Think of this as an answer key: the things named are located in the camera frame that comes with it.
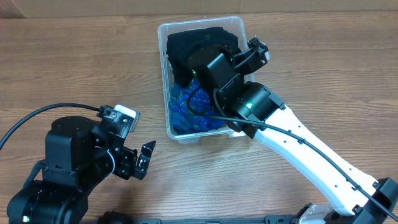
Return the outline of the black taped garment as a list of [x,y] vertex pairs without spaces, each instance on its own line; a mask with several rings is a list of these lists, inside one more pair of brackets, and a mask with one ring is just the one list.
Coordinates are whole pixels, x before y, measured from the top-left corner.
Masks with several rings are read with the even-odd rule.
[[174,81],[180,86],[189,85],[195,78],[193,71],[188,67],[186,60],[176,60],[169,58],[169,63],[172,67],[172,74],[174,75]]

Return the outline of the small black garment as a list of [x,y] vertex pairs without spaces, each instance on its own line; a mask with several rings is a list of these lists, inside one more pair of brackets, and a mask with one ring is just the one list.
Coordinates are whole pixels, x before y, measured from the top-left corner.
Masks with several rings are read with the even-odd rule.
[[197,48],[208,45],[227,46],[236,54],[241,52],[238,40],[222,27],[187,30],[167,36],[166,54],[170,63],[183,63]]

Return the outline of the shiny blue sequin garment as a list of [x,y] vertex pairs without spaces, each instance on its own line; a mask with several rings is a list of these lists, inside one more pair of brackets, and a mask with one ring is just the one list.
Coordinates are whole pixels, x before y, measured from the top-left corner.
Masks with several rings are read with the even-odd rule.
[[188,109],[187,101],[190,99],[189,105],[194,111],[216,116],[215,110],[211,105],[210,97],[207,92],[201,88],[198,80],[192,80],[189,85],[183,87],[189,91],[186,107],[194,128],[194,132],[191,134],[208,132],[224,126],[224,121],[222,120],[199,116]]

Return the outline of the blue denim jeans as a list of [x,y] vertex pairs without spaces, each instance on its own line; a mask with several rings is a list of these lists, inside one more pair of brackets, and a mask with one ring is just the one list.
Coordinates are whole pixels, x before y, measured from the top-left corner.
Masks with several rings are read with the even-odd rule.
[[192,121],[186,107],[189,91],[183,86],[174,83],[170,94],[169,110],[170,123],[177,135],[194,132]]

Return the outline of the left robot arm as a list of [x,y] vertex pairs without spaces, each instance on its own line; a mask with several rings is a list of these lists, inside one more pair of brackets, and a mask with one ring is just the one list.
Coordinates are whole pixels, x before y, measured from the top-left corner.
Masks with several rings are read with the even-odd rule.
[[8,203],[9,223],[79,223],[90,193],[109,175],[146,176],[155,141],[140,151],[124,146],[140,113],[123,105],[101,106],[97,112],[97,121],[66,116],[52,123],[45,158]]

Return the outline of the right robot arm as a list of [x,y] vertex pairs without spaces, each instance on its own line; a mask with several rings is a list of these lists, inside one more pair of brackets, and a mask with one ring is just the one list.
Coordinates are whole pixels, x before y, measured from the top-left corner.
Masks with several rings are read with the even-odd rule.
[[187,65],[208,93],[213,119],[225,121],[236,132],[271,148],[290,162],[328,200],[309,204],[292,223],[382,223],[397,219],[397,184],[375,179],[349,162],[311,133],[293,111],[268,87],[244,80],[264,66],[268,48],[257,38],[248,50],[234,53],[217,44],[196,47]]

